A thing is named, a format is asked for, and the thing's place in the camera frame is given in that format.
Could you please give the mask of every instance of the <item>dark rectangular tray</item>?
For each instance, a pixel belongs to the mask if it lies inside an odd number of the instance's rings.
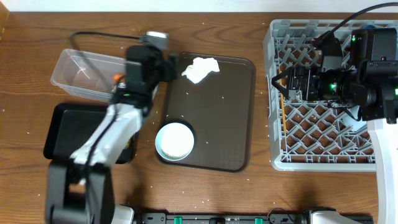
[[[220,72],[194,84],[181,73],[196,57],[213,57]],[[195,135],[192,152],[166,164],[239,172],[248,164],[256,68],[243,58],[180,54],[178,78],[168,85],[163,124],[188,124]]]
[[[47,159],[69,159],[79,149],[106,114],[107,106],[61,103],[54,108],[43,155]],[[130,162],[136,154],[134,135],[122,151],[117,164]]]

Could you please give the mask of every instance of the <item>brown wooden tabletop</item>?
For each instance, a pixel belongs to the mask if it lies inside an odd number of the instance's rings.
[[[160,128],[165,85],[140,131],[137,156],[113,169],[116,203],[170,213],[267,214],[274,207],[313,206],[377,220],[375,173],[277,172],[269,160],[267,83],[262,40],[274,19],[345,19],[314,13],[38,13],[12,12],[0,40],[0,223],[43,223],[47,166],[42,154],[54,107],[87,102],[50,83],[67,37],[77,30],[138,35],[169,33],[170,49],[242,57],[257,70],[247,168],[237,174],[161,164],[154,140]],[[366,14],[361,19],[398,19]],[[81,37],[81,49],[123,57],[128,40]]]

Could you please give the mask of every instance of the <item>white wall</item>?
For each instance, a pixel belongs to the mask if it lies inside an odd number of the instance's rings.
[[[356,12],[385,0],[0,0],[10,11]],[[374,12],[398,12],[387,7]]]

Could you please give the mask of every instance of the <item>green clip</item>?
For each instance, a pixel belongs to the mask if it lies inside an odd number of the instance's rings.
[[[174,224],[182,224],[182,217],[174,217]]]
[[[254,224],[262,224],[264,220],[262,218],[255,218],[254,219]]]

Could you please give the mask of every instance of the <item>crumpled paper towel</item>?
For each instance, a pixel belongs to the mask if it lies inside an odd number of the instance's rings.
[[[200,82],[210,72],[219,72],[218,62],[214,58],[201,58],[193,59],[193,64],[189,65],[187,69],[181,74],[186,75],[193,83]]]

